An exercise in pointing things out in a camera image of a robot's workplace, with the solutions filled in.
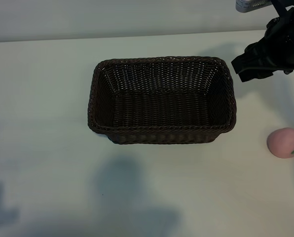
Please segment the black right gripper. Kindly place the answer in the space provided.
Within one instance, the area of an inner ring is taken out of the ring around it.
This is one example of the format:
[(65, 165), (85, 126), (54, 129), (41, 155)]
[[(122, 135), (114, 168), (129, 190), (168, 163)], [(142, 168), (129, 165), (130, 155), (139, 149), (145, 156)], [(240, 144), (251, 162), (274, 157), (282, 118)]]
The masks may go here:
[(245, 53), (231, 61), (241, 82), (265, 79), (273, 71), (294, 70), (294, 33), (262, 38), (246, 47)]

